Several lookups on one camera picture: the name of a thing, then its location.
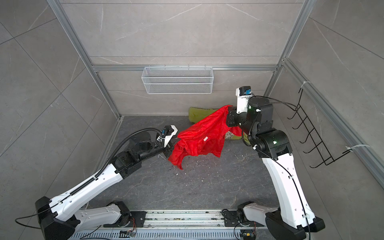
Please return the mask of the aluminium frame profile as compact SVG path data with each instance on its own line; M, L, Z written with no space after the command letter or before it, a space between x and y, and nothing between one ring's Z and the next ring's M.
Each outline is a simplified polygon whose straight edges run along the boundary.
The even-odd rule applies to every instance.
M107 88L100 79L99 71L142 71L145 65L93 65L90 57L86 52L83 44L81 43L78 35L76 34L68 16L66 15L62 4L59 1L49 1L49 6L56 15L59 23L63 27L65 33L69 37L71 43L75 47L78 55L86 66L86 69L91 74L91 77L96 82L98 88L101 90L103 96L106 98L111 110L117 118L121 116L116 104L111 98ZM319 92L319 90L308 81L305 75L297 68L297 66L288 57L293 49L293 45L299 37L299 32L304 27L304 19L309 16L309 12L315 5L315 1L305 1L304 6L299 14L299 18L295 23L293 33L288 39L288 43L283 51L283 56L275 65L257 64L257 65L154 65L154 68L169 69L176 68L182 70L190 69L207 69L211 68L216 71L272 71L273 75L267 87L266 95L269 95L277 83L278 77L281 75L283 69L286 69L291 76L298 81L301 85L300 92L305 92L312 100L316 107L318 107L327 119L332 123L334 128L343 136L345 141L350 145L355 145L355 154L361 159L362 163L370 171L377 182L382 186L384 184L384 165L380 163L380 157L371 148L362 146L364 140L362 137L351 127L350 124L338 113L338 111L326 100L326 98Z

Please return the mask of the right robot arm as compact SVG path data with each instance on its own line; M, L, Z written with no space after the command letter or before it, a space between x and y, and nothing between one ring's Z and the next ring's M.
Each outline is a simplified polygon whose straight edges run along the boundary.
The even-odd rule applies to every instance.
M245 203L238 208L243 222L266 226L276 240L304 240L325 228L309 206L296 173L287 135L273 127L273 103L268 98L239 96L227 116L229 127L240 127L271 176L279 206Z

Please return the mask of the green cloth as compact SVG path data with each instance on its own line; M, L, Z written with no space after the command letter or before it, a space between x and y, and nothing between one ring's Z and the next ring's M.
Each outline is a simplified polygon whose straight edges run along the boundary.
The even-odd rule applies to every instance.
M201 109L201 108L189 108L189 121L193 124L203 120L207 116L216 112L218 109ZM234 135L232 132L227 132L225 135L226 140L241 140L242 137Z

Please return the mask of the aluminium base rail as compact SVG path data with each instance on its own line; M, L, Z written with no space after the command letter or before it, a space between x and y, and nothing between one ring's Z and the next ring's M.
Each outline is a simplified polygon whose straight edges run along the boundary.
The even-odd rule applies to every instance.
M241 224L236 210L138 210L126 227L94 227L72 240L271 240L257 222Z

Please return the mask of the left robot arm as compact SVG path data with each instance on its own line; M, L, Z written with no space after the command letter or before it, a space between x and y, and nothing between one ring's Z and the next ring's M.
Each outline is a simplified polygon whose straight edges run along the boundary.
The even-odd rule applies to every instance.
M92 227L125 227L133 217L122 201L105 207L83 209L83 206L109 187L121 182L142 166L142 162L159 154L169 157L171 142L178 129L174 125L162 130L145 128L124 138L100 170L72 189L53 198L36 201L36 216L46 240L67 240L73 234Z

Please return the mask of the red cloth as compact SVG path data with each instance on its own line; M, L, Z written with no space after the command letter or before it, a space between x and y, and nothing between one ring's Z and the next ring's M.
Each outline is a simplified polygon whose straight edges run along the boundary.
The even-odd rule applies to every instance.
M178 134L179 141L168 160L179 169L182 169L182 161L187 156L199 156L213 154L220 157L226 134L233 134L235 140L242 137L240 127L228 127L226 124L229 113L229 105L216 110L201 121Z

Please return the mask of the white zip tie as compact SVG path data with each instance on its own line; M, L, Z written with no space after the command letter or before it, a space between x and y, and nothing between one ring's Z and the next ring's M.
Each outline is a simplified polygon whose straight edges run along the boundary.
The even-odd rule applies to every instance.
M358 144L358 145L354 145L354 146L352 146L352 147L348 147L348 146L346 146L346 149L347 149L347 151L353 151L354 149L356 149L356 148L370 148L371 146L369 146L369 145L366 145L366 144Z

